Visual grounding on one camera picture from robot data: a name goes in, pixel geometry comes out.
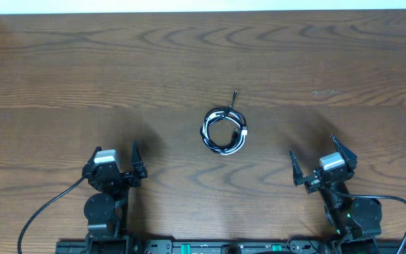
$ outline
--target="black cable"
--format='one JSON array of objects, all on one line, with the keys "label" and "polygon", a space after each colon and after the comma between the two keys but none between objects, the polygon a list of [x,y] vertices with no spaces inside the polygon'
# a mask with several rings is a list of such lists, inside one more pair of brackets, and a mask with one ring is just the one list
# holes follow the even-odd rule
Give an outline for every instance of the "black cable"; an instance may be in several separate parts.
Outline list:
[{"label": "black cable", "polygon": [[31,222],[35,219],[37,215],[39,215],[40,212],[42,212],[45,208],[47,208],[50,204],[52,204],[54,201],[58,200],[59,198],[62,198],[65,194],[69,193],[71,190],[73,190],[76,186],[78,186],[82,181],[84,181],[85,177],[81,177],[75,184],[73,184],[70,188],[66,189],[64,192],[61,194],[57,195],[55,198],[51,199],[48,201],[46,204],[44,204],[38,211],[36,211],[31,218],[26,222],[26,225],[23,227],[23,230],[20,233],[20,236],[18,237],[18,254],[23,254],[21,252],[21,241],[23,240],[23,237],[26,233],[27,228],[31,224]]},{"label": "black cable", "polygon": [[[331,190],[330,188],[324,187],[326,190],[330,191],[333,194],[339,195],[341,197],[345,198],[376,198],[376,199],[389,199],[389,200],[396,200],[400,201],[404,204],[406,204],[406,200],[403,198],[399,198],[396,196],[392,195],[357,195],[357,194],[346,194],[346,193],[340,193],[338,191]],[[403,249],[403,246],[405,245],[406,242],[406,231],[405,234],[403,235],[402,242],[400,242],[398,251],[395,254],[399,254],[399,252]]]},{"label": "black cable", "polygon": [[316,246],[314,246],[314,244],[309,240],[309,238],[308,238],[307,236],[304,236],[304,235],[294,235],[294,236],[291,236],[291,237],[286,241],[285,247],[286,247],[291,253],[294,253],[294,252],[290,249],[290,243],[291,243],[291,242],[293,241],[293,239],[296,238],[296,237],[304,238],[305,240],[307,240],[307,241],[309,242],[309,244],[311,245],[311,247],[316,251],[315,253],[312,253],[312,254],[317,254],[317,253],[319,253],[318,250],[317,250],[317,248],[316,248]]},{"label": "black cable", "polygon": [[[233,101],[229,107],[219,107],[211,109],[204,117],[203,126],[200,128],[200,135],[202,136],[203,143],[215,153],[220,155],[231,155],[237,152],[245,143],[245,136],[247,135],[247,121],[245,117],[233,109],[234,101],[238,91],[234,91]],[[238,126],[231,136],[231,142],[225,146],[219,146],[209,137],[209,127],[221,120],[230,120]]]}]

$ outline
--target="black and white cable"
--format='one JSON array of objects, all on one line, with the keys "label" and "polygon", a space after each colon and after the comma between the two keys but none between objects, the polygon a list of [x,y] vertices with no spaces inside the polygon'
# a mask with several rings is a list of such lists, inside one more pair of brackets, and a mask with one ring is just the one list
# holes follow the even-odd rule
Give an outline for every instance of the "black and white cable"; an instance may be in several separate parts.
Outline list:
[{"label": "black and white cable", "polygon": [[[237,152],[244,145],[245,137],[247,136],[247,121],[245,120],[245,117],[233,109],[237,94],[238,91],[235,91],[233,94],[233,101],[229,107],[211,109],[204,117],[203,126],[200,129],[203,143],[212,152],[220,155],[231,155]],[[232,121],[238,126],[231,136],[231,142],[225,146],[217,145],[209,137],[209,127],[221,120]]]}]

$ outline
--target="wood grain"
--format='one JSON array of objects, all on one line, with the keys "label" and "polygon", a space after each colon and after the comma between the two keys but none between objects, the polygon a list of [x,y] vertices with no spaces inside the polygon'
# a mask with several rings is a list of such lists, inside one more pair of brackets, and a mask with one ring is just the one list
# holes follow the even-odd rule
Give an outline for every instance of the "wood grain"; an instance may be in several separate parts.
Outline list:
[{"label": "wood grain", "polygon": [[[202,143],[206,112],[247,118],[238,153]],[[211,134],[227,140],[232,126]],[[149,178],[130,194],[129,228],[175,238],[327,236],[317,193],[292,182],[333,151],[359,156],[352,193],[406,199],[406,11],[0,16],[0,253],[32,213],[80,177],[97,145],[127,166],[136,140]],[[53,253],[83,238],[86,183],[48,207],[23,241]],[[382,238],[404,205],[383,201]]]}]

